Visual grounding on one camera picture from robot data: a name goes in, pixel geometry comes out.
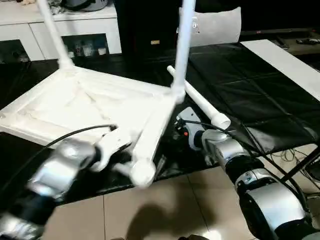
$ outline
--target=small label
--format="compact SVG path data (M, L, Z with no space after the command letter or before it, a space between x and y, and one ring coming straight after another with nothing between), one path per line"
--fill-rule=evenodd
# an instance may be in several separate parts
M160 44L160 40L152 40L151 45L157 45Z

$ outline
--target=wire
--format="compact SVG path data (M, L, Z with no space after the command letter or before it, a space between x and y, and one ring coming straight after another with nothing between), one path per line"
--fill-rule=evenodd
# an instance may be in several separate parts
M290 153L292 154L292 159L288 159L288 157L287 157L287 153L288 153L288 152L290 152ZM296 150L295 148L282 151L282 152L280 153L280 155L275 155L275 154L274 154L274 156L279 157L279 158L280 158L282 161L284 161L284 162L292 162L292 161L295 160L295 161L296 161L296 164L299 164L299 163L300 163L300 160L301 160L303 157L298 158L296 152L299 153L299 154L301 154L301 155L304 155L305 157L307 156L307 154L305 154L305 153L302 152L302 151ZM304 169L304 168L301 169L301 170L300 170L300 173L301 173L306 179L308 179L308 180L320 191L320 187L316 184L316 183L320 183L320 182L317 181L317 180L315 180L315 179L313 179L313 178L309 175L309 173L306 171L306 169Z
M230 137L232 137L234 140L238 141L240 144L243 145L244 148L247 148L248 149L252 149L253 151L257 152L259 155L261 155L264 159L266 159L271 165L273 165L280 173L282 173L284 176L287 175L287 172L284 171L278 164L276 164L273 160L271 160L270 158L268 158L266 156L265 153L262 153L257 147L254 148L252 147L250 144L242 141L241 139L239 139L236 135L234 135L233 133L229 132L228 130L225 130L225 129L222 129L218 126L215 126L215 125L212 125L212 124L209 124L209 123L205 123L205 122L200 122L200 121L190 121L190 120L184 120L184 119L180 119L179 121L183 122L183 123L190 123L190 124L199 124L199 125L202 125L202 126L205 126L205 127L208 127L208 128L211 128L211 129L215 129L215 130L219 130L227 135L229 135ZM303 205L303 208L305 210L308 209L308 206L307 206L307 200L306 200L306 196L305 194L303 193L303 191L301 190L301 188L299 187L299 185L297 184L297 182L292 178L290 177L288 179L288 181L292 184L292 186L296 189L296 191L294 191L292 189L292 187L290 187L286 182L283 182L281 181L280 178L278 178L278 180L283 184L285 185L289 190L291 190L291 192L300 200L301 204Z
M39 154L43 153L46 149L50 148L52 145L79 133L85 132L85 131L89 131L92 129L100 129L100 128L110 128L111 131L115 130L117 128L116 125L114 124L103 124L103 125L95 125L95 126L89 126L86 128L82 128L82 129L78 129L75 131L72 131L66 135L63 135L59 138L57 138L56 140L53 140L52 142L48 143L47 145L45 145L44 147L42 147L39 151L37 151L32 157L30 157L28 160L26 160L26 162L18 169L18 171L15 172L15 174L10 178L9 181L7 181L7 183L2 187L1 189L1 193L10 185L10 183L17 177L18 174L21 173L21 171L29 164L31 163L31 161L33 159L35 159Z
M180 121L183 121L185 123L191 123L191 124L200 124L200 125L203 125L203 126L206 126L208 128L211 128L211 129L215 129L215 130L219 130L227 135L229 135L230 137L232 137L234 140L237 140L240 144L242 144L245 148L248 149L251 149L252 151L255 151L257 152L259 155L261 155L264 159L266 159L270 164L272 164L277 170L279 170L283 175L287 175L287 173L278 165L276 164L273 160L271 160L270 158L268 158L266 156L266 154L262 153L258 148L254 148L252 147L250 144L242 141L241 139L239 139L236 135L234 135L233 133L227 131L227 130L224 130L218 126L214 126L212 124L209 124L209 123L204 123L204 122L200 122L200 121L190 121L190 120L184 120L184 119L180 119Z

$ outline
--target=white pipe end cap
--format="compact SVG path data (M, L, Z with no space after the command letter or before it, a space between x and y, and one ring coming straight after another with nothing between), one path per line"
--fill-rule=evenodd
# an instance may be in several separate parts
M211 124L226 130L230 126L231 120L225 114L219 112L212 116Z
M139 160L131 168L131 182L139 188L147 188L154 181L156 175L155 164L151 161Z

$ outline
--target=black cable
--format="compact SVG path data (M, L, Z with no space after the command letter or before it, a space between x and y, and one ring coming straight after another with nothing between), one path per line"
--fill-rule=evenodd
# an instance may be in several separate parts
M233 133L229 132L228 130L224 130L221 127L218 126L214 126L212 124L209 123L205 123L205 122L200 122L200 121L190 121L190 120L184 120L184 119L180 119L179 121L183 122L183 123L190 123L190 124L199 124L205 127L208 127L210 129L214 129L214 130L219 130L227 135L229 135L230 137L232 137L234 140L238 141L240 144L243 145L244 148L250 148L253 151L257 152L259 155L261 155L264 159L266 159L270 164L272 164L280 173L282 173L284 176L287 175L287 172L284 171L278 164L276 164L274 161L272 161L270 158L268 158L265 154L263 154L258 148L254 149L251 145L249 145L248 143L242 141L241 139L239 139L236 135L234 135ZM289 190L291 190L291 192L300 200L303 208L305 210L308 209L308 205L307 205L307 200L306 200L306 196L303 193L303 191L301 190L301 188L299 187L299 185L296 183L296 181L292 178L289 178L288 181L292 184L292 186L296 189L296 191L294 191L292 189L292 187L290 187L286 182L281 181L281 179L279 178L279 181L285 185Z
M33 160L35 159L39 154L41 154L44 150L50 148L52 145L70 137L70 136L73 136L75 134L78 134L78 133L82 133L82 132L85 132L85 131L88 131L88 130L92 130L92 129L100 129L100 128L110 128L111 131L115 130L117 128L116 125L114 124L103 124L103 125L95 125L95 126L89 126L89 127L85 127L85 128L82 128L82 129L78 129L78 130L75 130L75 131L72 131L70 133L67 133L66 135L63 135L59 138L57 138L56 140L53 140L52 142L48 143L47 145L45 145L43 148L41 148L39 151L37 151L32 157L30 157L28 160L25 161L25 163L18 169L18 171L15 172L15 174L10 178L9 181L7 181L7 183L2 187L1 189L1 193L10 185L10 183L13 181L13 179L15 177L17 177L17 175L19 173L21 173L21 171Z
M255 151L257 152L259 155L261 155L264 159L266 159L270 164L272 164L277 170L279 170L283 175L287 175L287 173L278 165L276 164L274 161L272 161L270 158L268 158L265 154L263 154L259 149L257 148L254 148L252 147L250 144L242 141L241 139L239 139L236 135L234 135L233 133L227 131L227 130L224 130L218 126L214 126L212 124L209 124L209 123L204 123L204 122L200 122L200 121L190 121L190 120L184 120L184 119L181 119L183 122L185 123L190 123L190 124L200 124L202 126L206 126L208 128L211 128L211 129L215 129L215 130L219 130L227 135L229 135L230 137L232 137L234 140L237 140L240 144L242 144L245 148L248 148L251 149L252 151Z

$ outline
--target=white cabinet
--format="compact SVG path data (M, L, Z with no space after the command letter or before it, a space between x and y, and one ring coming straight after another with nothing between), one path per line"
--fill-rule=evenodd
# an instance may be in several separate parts
M103 34L109 54L121 53L118 21L116 18L56 21L55 25L62 36L80 36ZM32 32L38 42L45 59L57 59L58 53L43 22L30 23Z
M24 52L30 61L44 60L44 56L39 45L30 29L29 24L9 24L0 25L0 54L6 58L5 54L10 55L8 47L14 45L14 48Z
M53 19L68 48L73 45L85 52L84 56L121 53L117 12L113 4L93 12L66 11L54 15ZM12 60L11 49L27 55L25 58L30 61L58 58L36 4L0 1L0 63L6 62L2 61L2 55Z

